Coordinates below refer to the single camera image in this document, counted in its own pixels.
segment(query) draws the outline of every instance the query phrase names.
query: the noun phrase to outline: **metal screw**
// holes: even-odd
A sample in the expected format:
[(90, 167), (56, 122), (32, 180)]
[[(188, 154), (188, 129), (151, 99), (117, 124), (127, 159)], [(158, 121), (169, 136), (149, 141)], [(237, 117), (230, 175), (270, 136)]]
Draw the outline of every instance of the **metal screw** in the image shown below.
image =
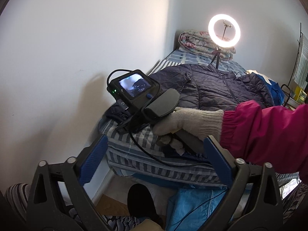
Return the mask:
[(237, 164), (244, 165), (246, 162), (242, 158), (236, 159)]
[(39, 166), (40, 166), (40, 167), (43, 167), (43, 166), (45, 166), (46, 164), (47, 164), (47, 161), (44, 161), (44, 160), (39, 162)]
[(265, 166), (268, 167), (268, 168), (272, 168), (272, 167), (273, 167), (273, 165), (272, 165), (271, 163), (269, 163), (269, 162), (266, 162), (266, 163), (264, 163), (264, 164), (265, 164)]
[(67, 159), (68, 163), (74, 163), (75, 161), (76, 161), (75, 157), (70, 157), (70, 158)]

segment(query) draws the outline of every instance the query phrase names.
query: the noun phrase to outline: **blue gripper pad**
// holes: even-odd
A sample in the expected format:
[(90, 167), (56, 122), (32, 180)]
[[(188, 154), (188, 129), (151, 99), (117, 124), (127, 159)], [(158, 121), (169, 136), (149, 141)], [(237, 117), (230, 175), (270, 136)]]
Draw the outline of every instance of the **blue gripper pad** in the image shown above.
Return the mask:
[(221, 182), (230, 188), (233, 184), (233, 173), (227, 160), (208, 137), (203, 141), (203, 148)]
[(83, 186), (86, 183), (89, 183), (106, 154), (108, 148), (108, 137), (102, 136), (96, 146), (92, 149), (92, 152), (88, 155), (85, 162), (80, 167), (79, 183)]

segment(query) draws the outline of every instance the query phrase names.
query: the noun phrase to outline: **dark quilted jacket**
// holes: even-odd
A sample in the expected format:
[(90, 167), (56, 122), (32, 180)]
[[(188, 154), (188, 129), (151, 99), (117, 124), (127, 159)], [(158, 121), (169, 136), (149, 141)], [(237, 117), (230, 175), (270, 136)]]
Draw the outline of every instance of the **dark quilted jacket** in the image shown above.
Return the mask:
[[(255, 100), (262, 108), (274, 105), (268, 87), (254, 73), (236, 77), (232, 71), (216, 70), (212, 65), (182, 64), (166, 67), (150, 77), (157, 80), (163, 90), (174, 88), (181, 94), (179, 107), (234, 110), (236, 105), (249, 100)], [(110, 107), (107, 116), (127, 118), (117, 104)]]

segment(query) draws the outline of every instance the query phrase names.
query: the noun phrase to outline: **elastic cuff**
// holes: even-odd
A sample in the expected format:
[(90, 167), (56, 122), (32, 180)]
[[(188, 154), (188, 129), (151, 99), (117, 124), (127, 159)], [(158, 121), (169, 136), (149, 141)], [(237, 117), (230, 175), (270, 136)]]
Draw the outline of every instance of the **elastic cuff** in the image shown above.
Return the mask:
[(228, 149), (231, 145), (236, 128), (235, 111), (225, 111), (222, 120), (220, 145)]

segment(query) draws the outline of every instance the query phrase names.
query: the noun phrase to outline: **jacket sleeve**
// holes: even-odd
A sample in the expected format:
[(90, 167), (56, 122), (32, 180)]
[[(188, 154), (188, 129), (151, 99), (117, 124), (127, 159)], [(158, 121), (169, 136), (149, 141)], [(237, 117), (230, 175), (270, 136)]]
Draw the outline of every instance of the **jacket sleeve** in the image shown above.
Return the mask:
[(255, 101), (224, 112), (221, 146), (235, 158), (263, 165), (277, 173), (300, 172), (308, 183), (308, 105), (295, 111), (282, 106), (262, 109)]

